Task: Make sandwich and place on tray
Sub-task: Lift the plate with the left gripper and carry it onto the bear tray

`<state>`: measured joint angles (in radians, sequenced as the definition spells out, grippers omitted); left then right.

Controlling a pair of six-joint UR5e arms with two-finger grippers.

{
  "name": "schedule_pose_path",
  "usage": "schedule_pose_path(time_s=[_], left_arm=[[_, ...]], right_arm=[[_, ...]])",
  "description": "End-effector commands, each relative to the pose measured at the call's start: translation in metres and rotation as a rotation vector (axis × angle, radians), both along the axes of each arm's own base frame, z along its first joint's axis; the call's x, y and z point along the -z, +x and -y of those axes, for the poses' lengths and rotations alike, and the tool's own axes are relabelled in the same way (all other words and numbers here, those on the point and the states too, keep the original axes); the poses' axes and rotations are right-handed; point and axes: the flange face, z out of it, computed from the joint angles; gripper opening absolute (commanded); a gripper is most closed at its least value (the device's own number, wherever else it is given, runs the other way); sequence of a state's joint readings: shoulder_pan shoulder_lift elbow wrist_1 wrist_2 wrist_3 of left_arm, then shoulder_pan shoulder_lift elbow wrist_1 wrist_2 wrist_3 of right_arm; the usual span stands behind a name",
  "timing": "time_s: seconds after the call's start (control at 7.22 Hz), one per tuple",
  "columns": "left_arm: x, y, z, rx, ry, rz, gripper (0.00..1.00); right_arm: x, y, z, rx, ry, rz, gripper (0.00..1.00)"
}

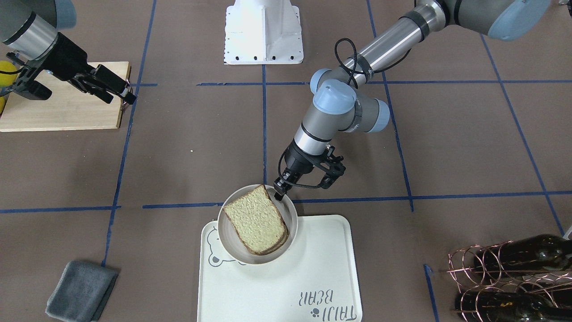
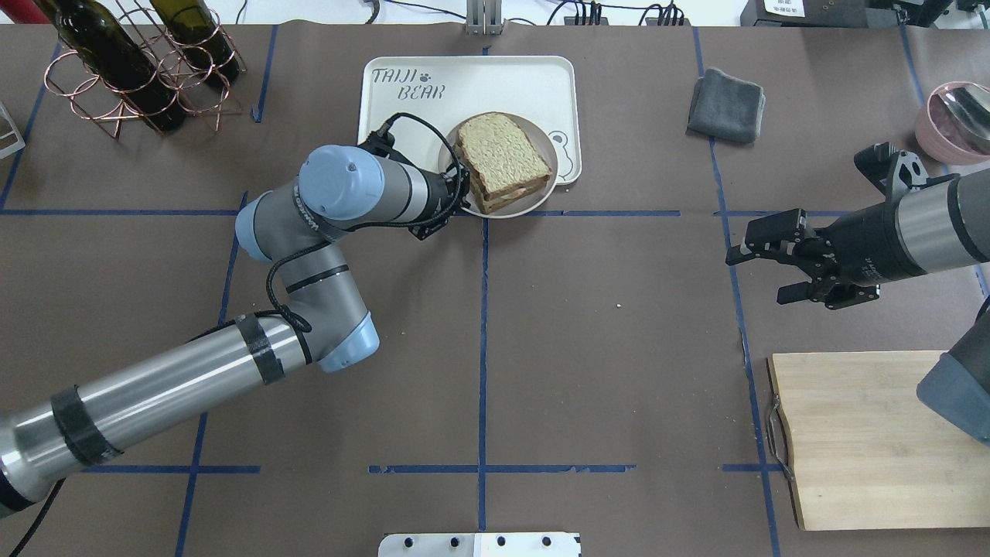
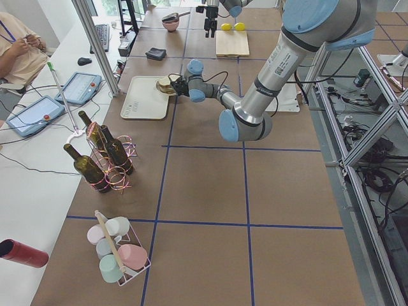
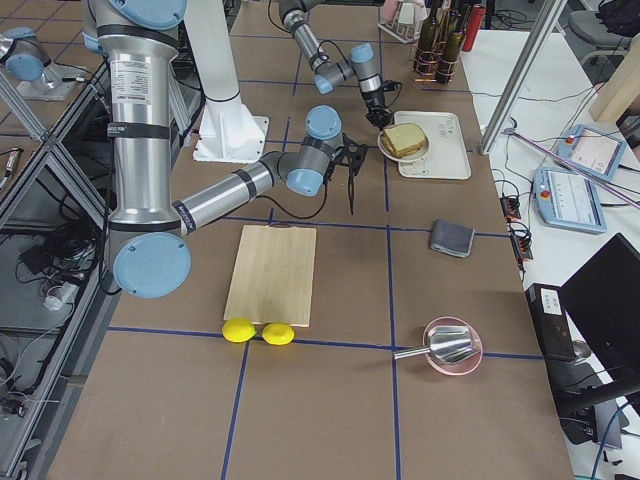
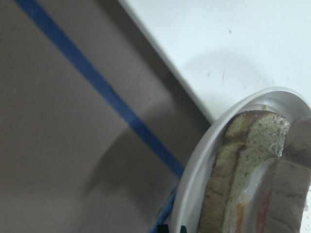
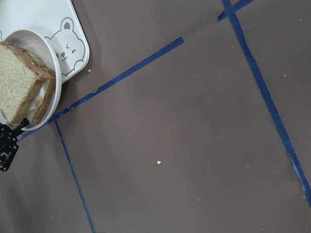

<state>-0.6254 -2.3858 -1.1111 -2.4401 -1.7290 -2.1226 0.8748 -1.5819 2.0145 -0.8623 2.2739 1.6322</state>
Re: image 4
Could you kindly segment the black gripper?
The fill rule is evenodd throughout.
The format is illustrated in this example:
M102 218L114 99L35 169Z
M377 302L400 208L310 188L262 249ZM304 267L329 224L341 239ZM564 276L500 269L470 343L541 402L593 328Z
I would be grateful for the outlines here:
M385 128L393 120L393 112L387 107L383 89L361 93L367 107L366 118L377 128Z
M328 173L332 173L337 166L349 169L347 195L351 214L355 213L355 179L366 160L367 152L367 144L359 144L343 133L342 146L336 150L327 170Z

